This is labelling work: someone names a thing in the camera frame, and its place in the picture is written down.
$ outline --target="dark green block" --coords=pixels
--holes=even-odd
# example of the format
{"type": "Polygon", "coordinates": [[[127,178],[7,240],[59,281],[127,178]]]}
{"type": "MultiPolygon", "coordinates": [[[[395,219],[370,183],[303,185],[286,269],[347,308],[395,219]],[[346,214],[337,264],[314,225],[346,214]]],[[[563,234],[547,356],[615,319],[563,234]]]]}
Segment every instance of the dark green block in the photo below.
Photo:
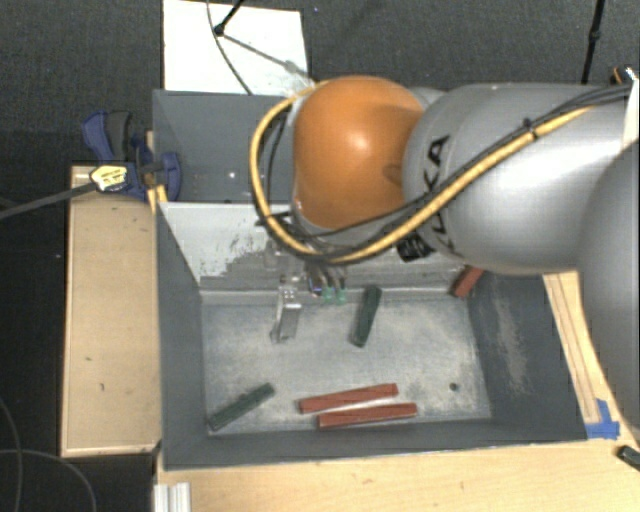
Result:
{"type": "Polygon", "coordinates": [[[209,416],[209,427],[214,432],[220,430],[232,421],[241,418],[249,411],[260,406],[275,394],[275,389],[273,389],[273,386],[269,383],[263,384],[259,388],[249,391],[248,393],[241,395],[240,398],[232,404],[223,407],[209,416]]]}

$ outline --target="yellow label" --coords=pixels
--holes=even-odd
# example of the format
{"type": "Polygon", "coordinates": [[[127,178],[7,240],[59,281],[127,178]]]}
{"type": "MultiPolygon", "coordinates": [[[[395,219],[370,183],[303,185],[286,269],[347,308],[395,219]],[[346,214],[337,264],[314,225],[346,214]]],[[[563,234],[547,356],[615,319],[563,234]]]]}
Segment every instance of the yellow label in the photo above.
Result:
{"type": "Polygon", "coordinates": [[[101,192],[117,192],[127,186],[127,168],[123,165],[102,165],[90,177],[101,192]]]}

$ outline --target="red stick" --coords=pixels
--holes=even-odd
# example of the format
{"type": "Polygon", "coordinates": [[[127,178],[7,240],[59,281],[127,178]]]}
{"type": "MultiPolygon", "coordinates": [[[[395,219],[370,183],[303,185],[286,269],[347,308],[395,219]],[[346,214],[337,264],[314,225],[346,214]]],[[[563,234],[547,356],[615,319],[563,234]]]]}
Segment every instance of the red stick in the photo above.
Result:
{"type": "Polygon", "coordinates": [[[351,389],[328,395],[313,396],[298,402],[298,408],[303,414],[309,412],[325,411],[345,405],[353,405],[379,398],[390,398],[398,394],[398,386],[395,384],[378,384],[367,388],[351,389]]]}
{"type": "Polygon", "coordinates": [[[402,418],[412,418],[416,414],[418,414],[418,407],[413,402],[346,409],[344,411],[319,414],[318,428],[324,430],[335,427],[347,427],[349,425],[360,425],[362,423],[399,420],[402,418]]]}

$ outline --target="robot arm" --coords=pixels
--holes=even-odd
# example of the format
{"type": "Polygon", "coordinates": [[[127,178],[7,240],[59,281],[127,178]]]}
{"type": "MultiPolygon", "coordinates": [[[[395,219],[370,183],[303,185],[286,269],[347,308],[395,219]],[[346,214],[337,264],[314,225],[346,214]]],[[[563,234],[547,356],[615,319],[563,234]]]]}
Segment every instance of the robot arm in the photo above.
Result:
{"type": "Polygon", "coordinates": [[[322,266],[395,246],[498,273],[579,268],[603,369],[640,428],[638,144],[622,154],[620,144],[630,90],[488,84],[412,94],[338,79],[309,91],[295,120],[290,223],[264,200],[257,155],[269,116],[296,99],[260,124],[250,162],[258,213],[282,247],[322,266]]]}

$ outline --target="white paper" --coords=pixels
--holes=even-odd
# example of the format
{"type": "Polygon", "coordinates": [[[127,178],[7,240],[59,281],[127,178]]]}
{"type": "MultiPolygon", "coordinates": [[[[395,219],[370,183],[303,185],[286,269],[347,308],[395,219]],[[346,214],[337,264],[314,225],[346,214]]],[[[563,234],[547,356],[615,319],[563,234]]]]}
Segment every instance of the white paper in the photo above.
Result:
{"type": "MultiPolygon", "coordinates": [[[[217,25],[231,5],[212,3],[210,8],[213,24],[217,25]]],[[[242,94],[244,89],[215,44],[206,9],[205,2],[164,0],[164,87],[242,94]]],[[[308,85],[299,12],[243,6],[228,23],[225,35],[299,70],[292,72],[225,37],[219,38],[254,94],[289,96],[308,85]]]]}

